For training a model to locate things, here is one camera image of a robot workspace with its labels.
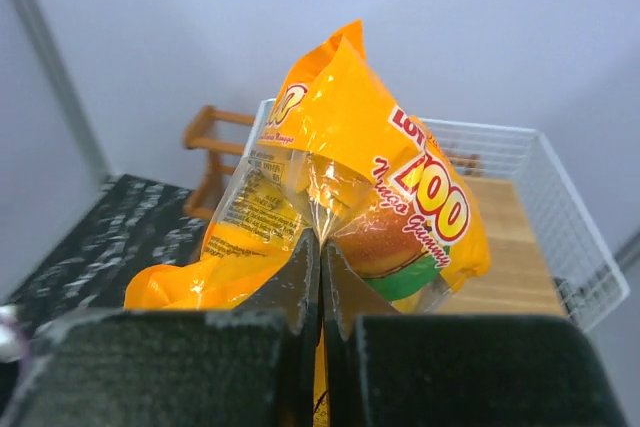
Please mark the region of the yellow mango candy bag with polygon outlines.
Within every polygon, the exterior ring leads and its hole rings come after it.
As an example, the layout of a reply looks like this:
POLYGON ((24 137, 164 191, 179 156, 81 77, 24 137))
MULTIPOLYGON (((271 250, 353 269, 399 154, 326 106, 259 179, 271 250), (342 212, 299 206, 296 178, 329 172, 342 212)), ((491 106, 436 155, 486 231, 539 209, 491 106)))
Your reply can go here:
POLYGON ((368 66, 360 21, 291 68, 199 259, 143 269, 124 305, 238 307, 276 278, 306 231, 333 242, 402 313, 434 309, 491 264, 474 195, 430 129, 368 66))

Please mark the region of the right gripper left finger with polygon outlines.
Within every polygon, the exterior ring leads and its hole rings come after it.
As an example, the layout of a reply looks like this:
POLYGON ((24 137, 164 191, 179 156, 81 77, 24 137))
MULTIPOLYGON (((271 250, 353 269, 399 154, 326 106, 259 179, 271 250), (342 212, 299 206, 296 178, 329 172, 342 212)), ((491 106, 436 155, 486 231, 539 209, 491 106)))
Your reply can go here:
POLYGON ((44 326, 5 426, 309 426, 319 244, 234 309, 75 310, 44 326))

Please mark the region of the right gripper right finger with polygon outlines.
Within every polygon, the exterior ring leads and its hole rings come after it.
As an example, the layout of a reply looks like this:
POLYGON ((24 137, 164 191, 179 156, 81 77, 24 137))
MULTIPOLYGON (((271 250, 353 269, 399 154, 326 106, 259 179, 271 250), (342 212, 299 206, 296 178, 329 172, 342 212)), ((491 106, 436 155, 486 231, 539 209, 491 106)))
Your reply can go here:
POLYGON ((543 315, 407 315, 321 252, 333 426, 622 426, 600 360, 543 315))

